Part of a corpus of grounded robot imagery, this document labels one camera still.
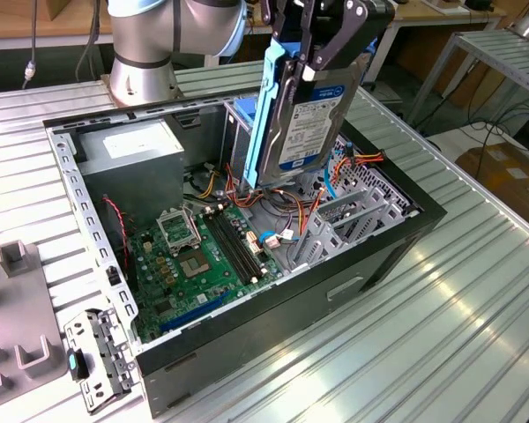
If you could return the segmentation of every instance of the aluminum table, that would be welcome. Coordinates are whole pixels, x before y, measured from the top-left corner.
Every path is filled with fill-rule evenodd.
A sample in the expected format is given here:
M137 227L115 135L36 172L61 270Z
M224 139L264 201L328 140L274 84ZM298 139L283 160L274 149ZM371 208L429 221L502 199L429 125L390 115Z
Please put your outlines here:
M479 60L529 91L529 41L522 39L507 29L500 31L454 33L415 97L412 111L407 117L408 123L412 124L414 122L423 102L427 99L445 65L457 48L463 49L468 53L469 57L466 61L467 66L461 67L455 77L453 77L450 83L452 88L458 85L473 62Z
M187 95L259 87L260 63L178 72ZM104 307L41 121L113 108L98 83L0 93L0 243L39 245L60 330ZM529 226L359 90L347 116L448 212L378 286L157 421L529 417ZM89 417L69 375L7 421L148 421L140 386Z

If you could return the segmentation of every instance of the blue cable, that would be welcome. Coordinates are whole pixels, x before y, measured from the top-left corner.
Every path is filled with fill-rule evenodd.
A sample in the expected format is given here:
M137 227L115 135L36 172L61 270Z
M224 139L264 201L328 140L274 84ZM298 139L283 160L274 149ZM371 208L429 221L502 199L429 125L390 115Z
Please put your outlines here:
M261 236L258 237L258 241L262 244L263 241L264 241L266 238L269 238L269 237L274 236L274 235L276 235L276 233L273 232L273 231L263 232L263 233L261 234Z
M329 180L329 162L331 161L331 159L332 159L332 156L329 155L329 157L327 158L327 166L325 167L325 170L324 170L325 187L327 188L327 190L329 191L329 194L333 198L337 198L337 194L335 194L335 190L333 189L332 183Z

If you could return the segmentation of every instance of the metal bracket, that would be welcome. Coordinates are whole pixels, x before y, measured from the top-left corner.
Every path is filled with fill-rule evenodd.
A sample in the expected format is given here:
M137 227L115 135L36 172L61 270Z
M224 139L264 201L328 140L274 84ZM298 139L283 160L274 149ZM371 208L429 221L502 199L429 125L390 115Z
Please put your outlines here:
M80 382L80 391L91 415L130 393L138 382L138 371L113 308L87 310L64 330L69 347L83 353L89 370Z

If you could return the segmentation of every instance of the cardboard box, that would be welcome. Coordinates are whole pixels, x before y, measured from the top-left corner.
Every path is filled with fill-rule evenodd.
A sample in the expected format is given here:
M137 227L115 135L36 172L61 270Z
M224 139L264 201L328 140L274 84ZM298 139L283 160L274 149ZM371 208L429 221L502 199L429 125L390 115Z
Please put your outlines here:
M475 177L482 149L473 148L457 165ZM478 182L529 222L529 158L510 143L486 147Z
M37 19L53 20L70 0L37 0ZM32 17L33 0L0 0L0 13Z

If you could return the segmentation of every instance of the power cable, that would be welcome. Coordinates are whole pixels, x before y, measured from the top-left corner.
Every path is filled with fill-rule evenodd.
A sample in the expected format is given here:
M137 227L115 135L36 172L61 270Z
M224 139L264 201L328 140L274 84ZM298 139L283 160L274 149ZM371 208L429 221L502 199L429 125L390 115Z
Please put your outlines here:
M422 130L422 127L421 127L422 124L424 124L428 119L431 119L435 115L435 113L443 106L443 104L445 102L447 102L451 98L451 96L460 88L462 83L466 81L466 79L468 78L468 75L470 75L470 73L472 72L472 70L474 69L476 64L478 64L478 63L474 63L470 67L470 69L460 79L460 81L458 82L457 86L455 86L454 89L450 93L448 93L445 97L443 97L443 99L439 102L439 104L427 116L425 116L423 119L421 119L418 123L412 125L413 128L415 128L418 132L420 130Z
M24 83L21 86L22 90L26 89L27 83L35 75L35 39L37 38L37 0L32 3L32 58L27 62L26 69L24 70Z
M93 64L92 64L92 58L89 55L90 47L98 40L100 37L100 0L94 0L93 4L93 15L92 15L92 21L90 23L90 32L88 34L88 42L85 45L85 49L82 52L82 55L80 55L80 58L77 62L77 68L74 71L74 76L77 82L80 82L80 67L82 66L82 63L85 60L85 57L88 57L88 65L90 67L90 73L92 74L93 79L96 79L96 75L93 71Z
M476 174L474 175L474 179L476 181L478 181L478 177L480 176L480 171L482 169L482 161L484 160L484 152L486 151L486 146L488 145L488 140L490 138L490 135L492 134L492 130L494 129L494 127L497 127L498 123L500 123L502 121L503 117L506 116L509 112L511 112L512 109L516 109L516 108L520 107L521 105L525 105L528 101L529 101L529 98L527 98L527 99L525 99L523 101L520 101L519 103L516 103L513 106L511 106L510 108L508 108L505 112L503 112L500 115L500 117L498 117L495 120L494 124L488 130L488 134L486 135L486 138L484 139L484 144L482 145L482 151L480 153L480 158L478 160L478 167L476 168Z

